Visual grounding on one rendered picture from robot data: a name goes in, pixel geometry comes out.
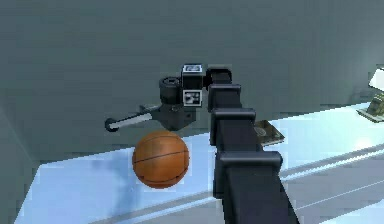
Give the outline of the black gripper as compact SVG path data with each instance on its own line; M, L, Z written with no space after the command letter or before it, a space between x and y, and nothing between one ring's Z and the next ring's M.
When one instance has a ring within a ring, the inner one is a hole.
M107 118L104 127L108 132L117 132L121 127L149 121L160 114L160 123L170 131L178 131L196 120L196 110L187 108L182 101L182 85L178 77L165 77L159 81L161 106L139 106L139 111L120 120Z

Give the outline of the pale blue table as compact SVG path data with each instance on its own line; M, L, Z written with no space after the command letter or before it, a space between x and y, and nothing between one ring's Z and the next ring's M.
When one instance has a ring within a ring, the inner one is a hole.
M347 224L370 207L384 219L384 122L348 106L274 121L281 179L301 224ZM212 196L215 150L205 134L186 138L190 167L177 185L150 189L117 150L39 167L15 224L225 224Z

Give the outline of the orange basketball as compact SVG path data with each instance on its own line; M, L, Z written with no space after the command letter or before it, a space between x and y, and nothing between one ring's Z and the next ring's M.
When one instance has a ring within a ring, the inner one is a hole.
M133 171L146 186L165 189L177 184L189 168L185 142L170 131L155 131L144 136L132 155Z

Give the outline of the white box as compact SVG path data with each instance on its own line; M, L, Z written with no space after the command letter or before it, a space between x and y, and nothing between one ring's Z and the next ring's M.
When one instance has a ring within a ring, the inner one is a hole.
M376 69L368 85L384 92L384 69Z

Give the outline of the olive green book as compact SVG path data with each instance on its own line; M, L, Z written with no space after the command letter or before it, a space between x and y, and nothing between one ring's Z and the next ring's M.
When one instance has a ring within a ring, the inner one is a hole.
M267 120L257 121L254 129L263 146L279 144L285 139L284 135Z

